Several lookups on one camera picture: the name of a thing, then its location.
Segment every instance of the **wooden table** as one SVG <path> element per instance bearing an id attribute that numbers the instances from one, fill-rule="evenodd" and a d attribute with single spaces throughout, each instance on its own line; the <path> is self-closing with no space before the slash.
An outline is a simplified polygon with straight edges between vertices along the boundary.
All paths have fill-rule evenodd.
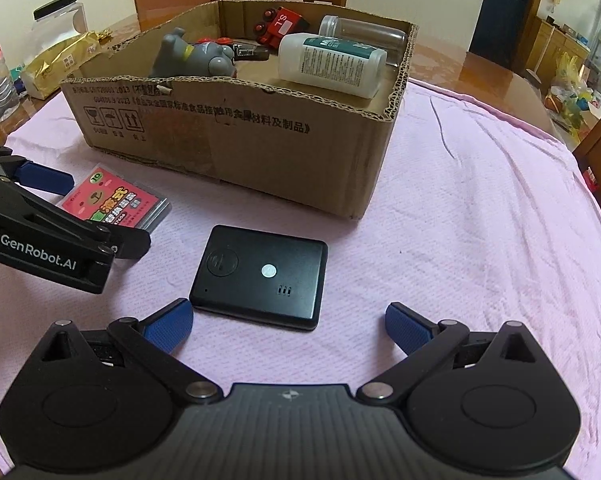
<path id="1" fill-rule="evenodd" d="M 107 45 L 134 38 L 141 31 L 169 18 L 165 16 L 160 20 L 138 23 L 135 15 L 130 16 L 110 27 L 114 34 Z M 420 34 L 413 51 L 410 76 L 459 94 L 471 95 L 541 130 L 554 131 L 541 100 L 522 77 L 445 41 Z M 0 124 L 0 144 L 4 144 L 8 134 L 27 122 L 46 102 L 27 97 L 21 108 Z"/>

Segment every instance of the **gray toy figure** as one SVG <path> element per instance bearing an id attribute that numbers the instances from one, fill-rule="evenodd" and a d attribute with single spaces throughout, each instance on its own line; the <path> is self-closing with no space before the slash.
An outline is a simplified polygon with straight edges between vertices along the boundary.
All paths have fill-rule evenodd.
<path id="1" fill-rule="evenodd" d="M 166 34 L 149 77 L 236 76 L 234 50 L 213 41 L 192 45 L 183 40 L 184 28 Z"/>

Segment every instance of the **clear plastic jar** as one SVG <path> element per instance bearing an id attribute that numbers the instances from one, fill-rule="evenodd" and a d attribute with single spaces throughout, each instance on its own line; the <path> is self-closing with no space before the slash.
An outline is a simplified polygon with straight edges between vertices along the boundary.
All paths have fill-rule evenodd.
<path id="1" fill-rule="evenodd" d="M 325 16 L 320 23 L 319 35 L 381 48 L 387 51 L 387 64 L 391 66 L 400 65 L 407 46 L 407 35 L 402 30 L 338 16 Z"/>
<path id="2" fill-rule="evenodd" d="M 34 10 L 34 24 L 27 35 L 24 65 L 61 41 L 88 32 L 85 7 L 76 0 L 54 0 Z"/>

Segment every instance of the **white circular button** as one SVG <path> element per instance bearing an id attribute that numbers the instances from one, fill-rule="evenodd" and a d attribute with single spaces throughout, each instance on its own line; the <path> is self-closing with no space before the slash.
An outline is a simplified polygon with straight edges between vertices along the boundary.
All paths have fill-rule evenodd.
<path id="1" fill-rule="evenodd" d="M 274 267 L 272 264 L 267 264 L 263 266 L 261 272 L 265 278 L 273 278 L 276 275 L 276 267 Z"/>

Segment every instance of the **gold packaging bag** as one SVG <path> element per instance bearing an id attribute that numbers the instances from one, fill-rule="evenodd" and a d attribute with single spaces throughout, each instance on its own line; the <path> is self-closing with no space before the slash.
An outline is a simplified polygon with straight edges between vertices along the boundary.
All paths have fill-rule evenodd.
<path id="1" fill-rule="evenodd" d="M 68 74 L 100 51 L 96 32 L 87 32 L 48 48 L 20 73 L 27 93 L 37 99 L 46 99 Z"/>

